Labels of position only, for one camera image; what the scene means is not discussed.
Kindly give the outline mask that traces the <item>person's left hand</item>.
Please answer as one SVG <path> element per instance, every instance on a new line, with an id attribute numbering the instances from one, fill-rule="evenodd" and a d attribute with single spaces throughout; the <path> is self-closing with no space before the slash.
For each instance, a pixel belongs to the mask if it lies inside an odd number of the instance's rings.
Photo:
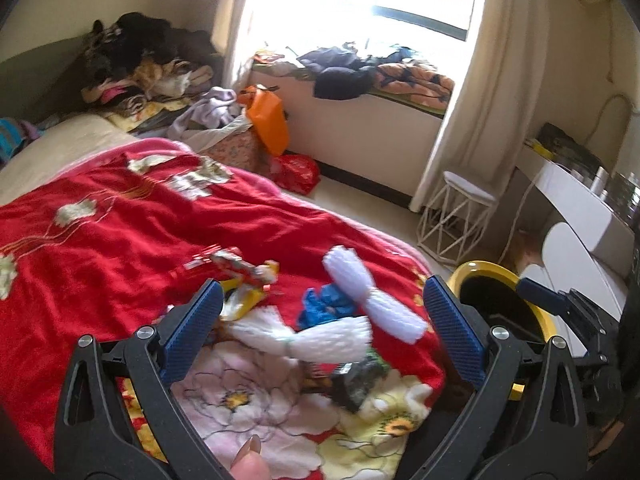
<path id="1" fill-rule="evenodd" d="M 262 457 L 262 441 L 251 436 L 236 453 L 230 467 L 235 480 L 271 480 L 268 464 Z"/>

